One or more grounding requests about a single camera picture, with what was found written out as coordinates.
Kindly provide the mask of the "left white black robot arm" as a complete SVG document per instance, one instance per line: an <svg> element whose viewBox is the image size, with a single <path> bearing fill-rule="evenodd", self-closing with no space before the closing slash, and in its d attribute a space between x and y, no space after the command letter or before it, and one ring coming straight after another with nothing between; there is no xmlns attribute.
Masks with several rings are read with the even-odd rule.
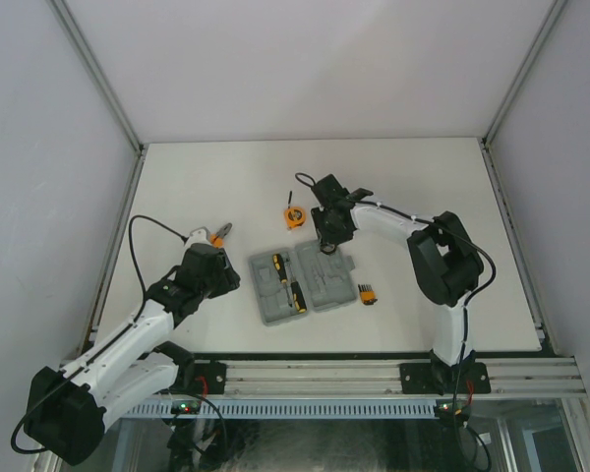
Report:
<svg viewBox="0 0 590 472"><path fill-rule="evenodd" d="M13 433L25 433L41 451L78 465L149 396L168 388L194 391L194 357L171 335L203 301L239 286L224 250L192 244L179 265L144 291L137 312L99 344L58 370L44 367L34 375Z"/></svg>

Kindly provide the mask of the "black yellow screwdriver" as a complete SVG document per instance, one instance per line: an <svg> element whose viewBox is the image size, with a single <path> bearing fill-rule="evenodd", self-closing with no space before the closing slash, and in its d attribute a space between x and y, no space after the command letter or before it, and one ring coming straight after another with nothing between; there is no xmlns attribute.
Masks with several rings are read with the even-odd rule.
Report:
<svg viewBox="0 0 590 472"><path fill-rule="evenodd" d="M293 307L297 313L306 313L307 305L303 295L300 283L297 280L287 282L287 291L290 293L290 306Z"/></svg>
<svg viewBox="0 0 590 472"><path fill-rule="evenodd" d="M287 276L284 258L282 257L281 254L276 253L276 254L272 255L272 262L273 262L274 268L278 274L280 282L283 285L287 285L288 284L288 276Z"/></svg>

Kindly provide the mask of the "grey plastic tool case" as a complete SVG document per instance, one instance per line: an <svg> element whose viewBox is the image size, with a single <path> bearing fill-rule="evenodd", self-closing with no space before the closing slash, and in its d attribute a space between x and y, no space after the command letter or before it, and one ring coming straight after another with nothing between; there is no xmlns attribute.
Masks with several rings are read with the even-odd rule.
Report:
<svg viewBox="0 0 590 472"><path fill-rule="evenodd" d="M284 258L288 282L297 280L300 283L307 305L306 313L299 314L290 306L287 285L280 282L272 262L272 255L276 253ZM261 320L267 326L294 321L311 312L343 308L357 299L351 277L355 268L352 258L340 251L325 255L315 240L251 256L248 266Z"/></svg>

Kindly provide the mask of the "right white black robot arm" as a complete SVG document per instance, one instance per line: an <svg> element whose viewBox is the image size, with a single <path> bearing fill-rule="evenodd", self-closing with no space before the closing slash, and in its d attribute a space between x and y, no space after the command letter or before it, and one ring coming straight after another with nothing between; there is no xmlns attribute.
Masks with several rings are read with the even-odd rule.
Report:
<svg viewBox="0 0 590 472"><path fill-rule="evenodd" d="M408 252L421 292L442 308L430 353L434 385L445 392L458 390L474 356L467 308L484 271L480 248L460 218L450 211L430 219L406 213L373 201L369 190L348 191L332 174L310 188L319 202L311 215L324 254L336 252L358 231L382 236Z"/></svg>

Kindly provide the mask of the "black tape roll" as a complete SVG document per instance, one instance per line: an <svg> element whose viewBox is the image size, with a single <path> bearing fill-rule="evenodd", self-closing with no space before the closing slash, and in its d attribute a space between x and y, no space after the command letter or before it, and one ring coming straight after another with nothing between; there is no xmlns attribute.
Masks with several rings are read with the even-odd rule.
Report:
<svg viewBox="0 0 590 472"><path fill-rule="evenodd" d="M337 247L333 244L320 244L320 250L325 255L332 255L335 253Z"/></svg>

